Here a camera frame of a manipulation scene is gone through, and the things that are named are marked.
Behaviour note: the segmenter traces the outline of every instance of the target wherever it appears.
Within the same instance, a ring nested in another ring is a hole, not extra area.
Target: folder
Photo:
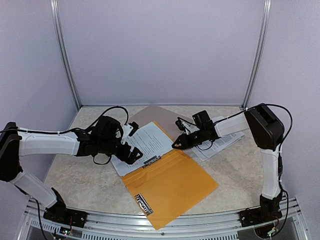
[[[122,181],[156,230],[184,214],[218,187],[201,166],[177,149],[123,176]]]

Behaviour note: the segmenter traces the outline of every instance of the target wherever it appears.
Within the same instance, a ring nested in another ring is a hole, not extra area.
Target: wall
[[[250,105],[287,107],[293,129],[283,146],[284,186],[296,197],[311,239],[320,235],[320,2],[272,1]],[[288,116],[276,111],[288,126]]]
[[[59,0],[81,103],[241,105],[263,8],[263,0]]]
[[[53,25],[50,2],[1,1],[0,126],[64,130],[76,114]],[[22,167],[44,179],[52,155],[22,158]],[[12,240],[28,198],[0,182],[0,239]]]

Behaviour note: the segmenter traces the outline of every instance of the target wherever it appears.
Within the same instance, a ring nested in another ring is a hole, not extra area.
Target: stack of paper
[[[172,140],[154,122],[139,128],[133,136],[128,137],[127,142],[132,148],[137,147],[143,156],[134,164],[129,165],[113,155],[111,163],[121,177],[143,167],[144,162],[151,158],[168,153],[172,150],[173,144]]]
[[[214,117],[213,122],[223,119],[223,116]],[[197,127],[192,129],[192,132],[199,130]],[[192,151],[199,157],[200,160],[205,161],[212,156],[220,153],[223,149],[230,147],[232,144],[239,141],[245,134],[237,132],[228,136],[221,137],[215,140],[211,146],[211,141],[204,141],[201,145],[191,148]]]

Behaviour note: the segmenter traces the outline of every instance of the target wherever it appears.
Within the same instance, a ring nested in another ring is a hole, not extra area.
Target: table
[[[130,116],[145,106],[129,106]],[[210,117],[230,116],[239,112],[238,107],[218,106],[162,106],[180,115],[191,117],[207,110]],[[86,128],[106,107],[83,107],[71,127]],[[109,116],[124,122],[125,113],[113,109]],[[221,153],[198,164],[210,174],[219,187],[186,214],[216,213],[259,205],[261,194],[262,160],[249,130],[244,138]],[[99,154],[95,161],[104,162],[106,156]],[[57,155],[46,176],[45,183],[54,187],[70,208],[104,213],[143,215],[129,194],[112,164],[95,165],[91,156],[74,157]]]

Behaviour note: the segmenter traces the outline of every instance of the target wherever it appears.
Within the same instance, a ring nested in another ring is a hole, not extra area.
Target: vertical metal post
[[[271,0],[264,0],[264,8],[263,8],[258,45],[257,45],[255,56],[254,56],[254,62],[253,62],[253,67],[250,74],[249,84],[246,89],[245,96],[242,102],[242,108],[244,109],[248,106],[252,91],[254,89],[255,81],[257,78],[260,60],[262,57],[262,53],[265,45],[265,39],[267,35],[270,10],[271,10]]]
[[[81,105],[79,94],[77,92],[77,88],[76,88],[76,85],[75,85],[75,82],[74,82],[74,79],[73,79],[73,76],[71,73],[68,55],[67,55],[67,51],[66,51],[66,47],[65,47],[65,43],[64,43],[64,36],[63,36],[61,22],[60,22],[60,16],[59,16],[58,0],[50,0],[50,5],[51,5],[55,33],[56,33],[56,37],[57,37],[57,41],[58,41],[58,45],[59,45],[59,49],[60,49],[60,54],[61,54],[66,78],[67,78],[67,81],[68,81],[68,84],[69,84],[69,87],[71,90],[74,104],[75,104],[77,110],[79,110],[82,105]]]

